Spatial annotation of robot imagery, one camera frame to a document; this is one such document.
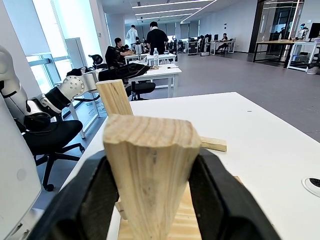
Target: ceiling light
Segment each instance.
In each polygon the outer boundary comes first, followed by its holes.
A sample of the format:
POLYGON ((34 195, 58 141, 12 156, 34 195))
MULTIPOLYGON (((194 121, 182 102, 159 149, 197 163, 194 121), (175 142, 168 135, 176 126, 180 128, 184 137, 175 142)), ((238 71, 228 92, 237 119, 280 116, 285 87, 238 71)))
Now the ceiling light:
POLYGON ((133 9, 139 9, 139 8, 166 6, 166 5, 174 5, 174 4, 201 3, 201 2, 208 2, 208 1, 212 1, 212 0, 178 1, 178 2, 170 2, 170 3, 153 4, 153 5, 133 6, 132 8, 133 8, 133 9))
POLYGON ((205 9, 206 7, 209 7, 211 4, 214 4, 216 1, 218 0, 213 0, 213 2, 210 2, 208 5, 204 6, 203 8, 201 8, 200 10, 196 11, 194 14, 188 16, 187 18, 183 19, 180 23, 183 24, 185 20, 191 18, 193 15, 197 14, 198 12, 202 11, 203 9, 205 9))
POLYGON ((148 15, 148 14, 163 14, 163 13, 181 12, 181 11, 199 10, 199 9, 201 9, 201 7, 178 9, 178 10, 168 10, 168 11, 155 11, 155 12, 137 13, 136 16, 148 15))
POLYGON ((155 17, 147 17, 143 19, 138 19, 139 21, 147 20, 147 19, 162 19, 162 18, 170 18, 170 17, 179 17, 179 16, 185 16, 185 15, 191 15, 192 13, 188 14, 178 14, 178 15, 170 15, 170 16, 155 16, 155 17))

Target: water bottle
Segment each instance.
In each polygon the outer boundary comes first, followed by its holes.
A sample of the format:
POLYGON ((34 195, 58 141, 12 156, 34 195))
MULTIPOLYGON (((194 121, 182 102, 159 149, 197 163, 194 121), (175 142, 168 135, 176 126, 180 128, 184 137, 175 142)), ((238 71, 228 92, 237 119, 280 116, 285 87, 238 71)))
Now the water bottle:
POLYGON ((154 65, 159 66, 159 53, 156 47, 154 48, 153 57, 154 57, 154 65))

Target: wood piece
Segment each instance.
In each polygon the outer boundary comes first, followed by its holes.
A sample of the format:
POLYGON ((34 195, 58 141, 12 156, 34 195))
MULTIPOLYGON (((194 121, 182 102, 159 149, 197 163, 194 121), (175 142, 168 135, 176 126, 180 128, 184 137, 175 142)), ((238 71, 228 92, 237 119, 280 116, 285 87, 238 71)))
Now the wood piece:
MULTIPOLYGON (((168 240, 201 240, 199 226, 192 205, 189 184, 182 196, 179 208, 175 215, 168 240)), ((133 231, 127 220, 121 219, 118 240, 134 240, 133 231)))
POLYGON ((104 148, 136 240, 165 240, 201 141, 185 120, 113 114, 104 148))
POLYGON ((211 150, 217 150, 221 152, 227 151, 227 142, 225 140, 216 139, 212 137, 201 136, 201 147, 211 150))
MULTIPOLYGON (((96 84, 108 116, 112 114, 134 115, 122 80, 100 81, 96 84)), ((202 148, 226 152, 227 143, 210 137, 201 137, 202 148)))
POLYGON ((121 219, 127 220, 127 215, 125 213, 124 206, 122 205, 120 198, 119 198, 119 201, 117 201, 114 205, 115 205, 116 209, 118 210, 118 212, 121 216, 121 219))
POLYGON ((112 114, 133 115, 125 86, 121 79, 96 83, 108 116, 112 114))

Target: seated person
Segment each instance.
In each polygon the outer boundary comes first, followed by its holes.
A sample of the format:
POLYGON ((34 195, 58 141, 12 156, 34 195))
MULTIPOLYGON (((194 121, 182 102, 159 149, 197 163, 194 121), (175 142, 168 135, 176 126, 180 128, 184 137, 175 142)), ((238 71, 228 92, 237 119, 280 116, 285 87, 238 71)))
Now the seated person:
POLYGON ((125 56, 128 56, 128 55, 133 55, 134 52, 132 50, 125 50, 125 48, 123 47, 122 45, 122 41, 121 41, 121 38, 120 37, 117 37, 115 40, 115 48, 119 50, 120 52, 120 60, 121 62, 125 63, 125 56))
MULTIPOLYGON (((223 38, 220 42, 226 42, 226 41, 228 41, 228 37, 227 37, 227 34, 224 33, 223 38)), ((227 48, 228 46, 229 46, 228 43, 224 43, 218 47, 217 51, 219 51, 220 49, 223 49, 223 48, 227 48)))

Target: gray floor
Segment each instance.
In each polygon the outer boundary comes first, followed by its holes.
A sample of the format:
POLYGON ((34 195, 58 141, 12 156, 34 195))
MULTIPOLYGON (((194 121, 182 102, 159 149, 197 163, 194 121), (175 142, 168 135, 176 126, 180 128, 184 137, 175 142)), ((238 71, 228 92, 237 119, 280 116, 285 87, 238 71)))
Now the gray floor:
MULTIPOLYGON (((182 73, 177 96, 238 92, 320 142, 320 76, 283 69, 282 66, 252 63, 247 59, 248 55, 244 53, 229 53, 223 57, 179 54, 176 64, 182 73)), ((143 97, 159 99, 166 98, 167 94, 167 89, 157 89, 143 97)), ((77 110, 83 123, 89 120, 89 113, 93 114, 91 108, 84 105, 77 110)), ((72 142, 81 142, 86 147, 105 117, 103 113, 85 140, 77 136, 72 142)), ((81 155, 78 149, 70 154, 81 155)), ((43 190, 35 203, 36 208, 46 208, 75 164, 66 160, 54 164, 49 182, 55 185, 55 189, 53 192, 43 190)), ((40 179, 45 167, 46 164, 37 167, 40 179)))

